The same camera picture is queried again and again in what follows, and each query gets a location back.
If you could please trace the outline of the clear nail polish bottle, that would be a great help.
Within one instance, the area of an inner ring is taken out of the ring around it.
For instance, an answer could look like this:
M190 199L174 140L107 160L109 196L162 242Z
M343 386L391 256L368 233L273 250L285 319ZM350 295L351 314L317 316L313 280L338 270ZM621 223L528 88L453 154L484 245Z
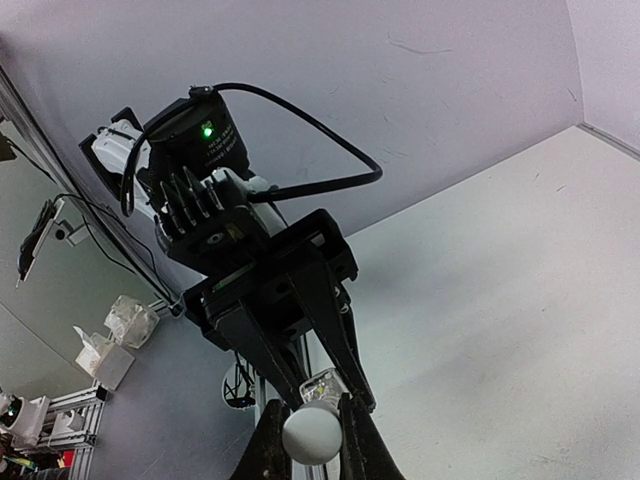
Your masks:
M335 368L327 368L299 387L300 396L304 403L323 401L338 408L339 402L349 390Z

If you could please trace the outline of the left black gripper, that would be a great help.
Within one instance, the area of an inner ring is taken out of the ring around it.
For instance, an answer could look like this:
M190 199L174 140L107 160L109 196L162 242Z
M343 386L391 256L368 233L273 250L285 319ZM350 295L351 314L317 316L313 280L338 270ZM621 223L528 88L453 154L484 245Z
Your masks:
M372 413L376 399L343 287L357 265L333 218L317 210L285 222L217 92L192 92L150 120L142 153L157 242L202 275L183 299L203 335L237 351L297 410L305 374L288 341L314 331L348 390Z

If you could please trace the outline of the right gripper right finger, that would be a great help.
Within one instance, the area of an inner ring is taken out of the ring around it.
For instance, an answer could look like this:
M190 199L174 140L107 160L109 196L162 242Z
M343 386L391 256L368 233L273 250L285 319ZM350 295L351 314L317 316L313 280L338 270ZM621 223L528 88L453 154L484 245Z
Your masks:
M343 393L338 406L343 434L340 479L404 480L363 401Z

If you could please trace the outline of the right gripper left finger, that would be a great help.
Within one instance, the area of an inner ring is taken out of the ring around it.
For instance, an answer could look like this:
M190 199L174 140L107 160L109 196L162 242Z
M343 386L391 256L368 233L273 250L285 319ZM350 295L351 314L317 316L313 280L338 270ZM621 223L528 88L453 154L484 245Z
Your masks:
M234 480L290 480L292 460L283 443L290 409L282 400L269 400L234 470Z

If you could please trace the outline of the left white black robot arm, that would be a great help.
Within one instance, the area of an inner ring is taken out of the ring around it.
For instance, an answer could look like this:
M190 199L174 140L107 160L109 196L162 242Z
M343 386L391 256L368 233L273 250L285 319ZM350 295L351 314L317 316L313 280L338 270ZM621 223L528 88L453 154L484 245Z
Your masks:
M123 213L149 219L164 254L199 273L179 303L209 342L299 408L300 340L313 332L346 389L375 408L345 288L355 257L326 210L285 221L218 91L195 88L146 123L124 108L81 150Z

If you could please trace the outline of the white nail polish cap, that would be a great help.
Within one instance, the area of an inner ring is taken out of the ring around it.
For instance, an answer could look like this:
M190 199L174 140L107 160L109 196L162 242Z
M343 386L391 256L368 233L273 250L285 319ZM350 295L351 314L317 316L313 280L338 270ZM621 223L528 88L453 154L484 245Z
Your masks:
M324 401L305 404L285 421L282 444L292 460L318 466L333 460L343 442L337 410Z

